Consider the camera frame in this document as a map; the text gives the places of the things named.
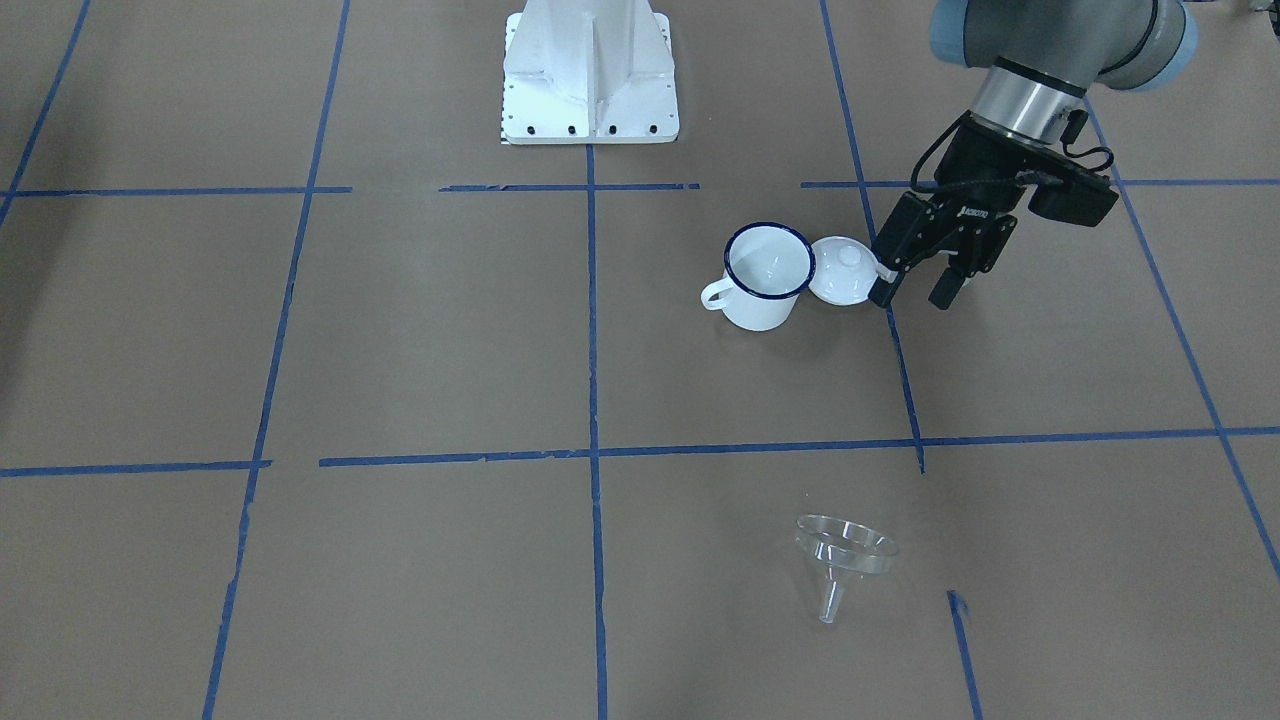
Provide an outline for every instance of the white lid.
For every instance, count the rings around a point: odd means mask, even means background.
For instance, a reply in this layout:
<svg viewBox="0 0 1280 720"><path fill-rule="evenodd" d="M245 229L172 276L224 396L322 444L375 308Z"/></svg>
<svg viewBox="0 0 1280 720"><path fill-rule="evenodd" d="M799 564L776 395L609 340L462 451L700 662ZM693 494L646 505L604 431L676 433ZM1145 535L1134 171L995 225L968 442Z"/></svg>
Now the white lid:
<svg viewBox="0 0 1280 720"><path fill-rule="evenodd" d="M813 243L817 268L809 290L832 305L856 305L876 284L876 255L856 240L832 236Z"/></svg>

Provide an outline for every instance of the silver metal cylinder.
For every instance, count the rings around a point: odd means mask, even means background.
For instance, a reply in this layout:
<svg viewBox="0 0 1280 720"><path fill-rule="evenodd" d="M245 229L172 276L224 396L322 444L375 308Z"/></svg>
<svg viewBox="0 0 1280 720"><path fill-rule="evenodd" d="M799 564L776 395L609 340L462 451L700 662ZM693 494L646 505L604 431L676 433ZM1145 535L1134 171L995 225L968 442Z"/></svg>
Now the silver metal cylinder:
<svg viewBox="0 0 1280 720"><path fill-rule="evenodd" d="M991 68L970 110L987 122L1041 143L1056 142L1080 99L1005 68Z"/></svg>

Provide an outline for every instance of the white mug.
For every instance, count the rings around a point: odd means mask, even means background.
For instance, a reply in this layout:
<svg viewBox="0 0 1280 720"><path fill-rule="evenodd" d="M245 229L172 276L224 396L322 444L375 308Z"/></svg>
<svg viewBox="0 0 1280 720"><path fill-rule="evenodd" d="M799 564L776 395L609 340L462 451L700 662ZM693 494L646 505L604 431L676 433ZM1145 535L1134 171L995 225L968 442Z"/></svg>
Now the white mug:
<svg viewBox="0 0 1280 720"><path fill-rule="evenodd" d="M703 288L703 307L723 310L742 329L773 329L791 314L814 268L813 250L799 232L753 223L724 246L724 277Z"/></svg>

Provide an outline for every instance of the mug rim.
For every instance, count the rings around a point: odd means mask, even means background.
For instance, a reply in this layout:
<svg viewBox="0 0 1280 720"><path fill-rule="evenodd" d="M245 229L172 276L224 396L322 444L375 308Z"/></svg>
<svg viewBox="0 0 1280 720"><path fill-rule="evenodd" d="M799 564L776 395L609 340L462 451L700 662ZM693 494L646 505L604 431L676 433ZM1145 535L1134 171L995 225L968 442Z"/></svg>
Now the mug rim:
<svg viewBox="0 0 1280 720"><path fill-rule="evenodd" d="M781 295L769 295L769 293L758 292L755 290L751 290L751 288L746 287L746 283L744 283L741 279L739 279L737 274L733 273L733 265L728 261L728 251L730 251L730 249L733 247L733 241L736 241L746 231L755 229L755 228L778 228L781 231L786 231L792 237L795 237L796 240L800 241L800 245L804 247L805 252L809 255L809 274L805 275L805 279L804 279L804 282L800 283L800 287L797 287L797 288L795 288L795 290L792 290L790 292L783 292ZM809 287L809 283L813 282L813 274L814 274L814 272L817 269L818 269L818 261L813 256L813 247L809 246L809 240L805 238L805 236L800 234L800 231L797 231L795 228L791 228L791 227L787 227L787 225L783 225L782 223L773 223L773 222L768 222L768 220L762 220L759 223L751 223L749 225L742 225L741 228L737 229L737 232L733 233L733 237L728 238L728 242L724 243L724 272L728 273L728 277L732 278L733 284L736 284L740 290L742 290L748 295L759 297L760 300L786 300L788 297L795 297L796 295L800 295L801 292L804 292L804 290L806 287Z"/></svg>

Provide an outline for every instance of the light blue joint cap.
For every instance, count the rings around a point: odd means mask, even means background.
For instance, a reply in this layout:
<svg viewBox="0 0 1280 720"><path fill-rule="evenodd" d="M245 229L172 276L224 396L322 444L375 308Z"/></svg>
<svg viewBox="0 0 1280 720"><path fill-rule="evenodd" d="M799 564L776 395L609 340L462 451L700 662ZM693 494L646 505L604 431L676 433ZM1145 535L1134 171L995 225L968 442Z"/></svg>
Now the light blue joint cap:
<svg viewBox="0 0 1280 720"><path fill-rule="evenodd" d="M1169 81L1178 77L1178 73L1183 72L1183 68L1189 65L1192 58L1196 56L1196 46L1199 45L1199 26L1196 24L1196 15L1187 9L1187 4L1180 3L1180 5L1183 8L1183 17L1187 18L1187 29L1183 31L1183 41L1178 45L1178 51L1174 53L1174 58L1169 60L1165 69L1160 70L1156 77L1134 87L1130 92L1146 92L1169 85Z"/></svg>
<svg viewBox="0 0 1280 720"><path fill-rule="evenodd" d="M933 56L943 63L968 68L964 56L964 19L969 14L969 0L938 0L929 23L929 46Z"/></svg>

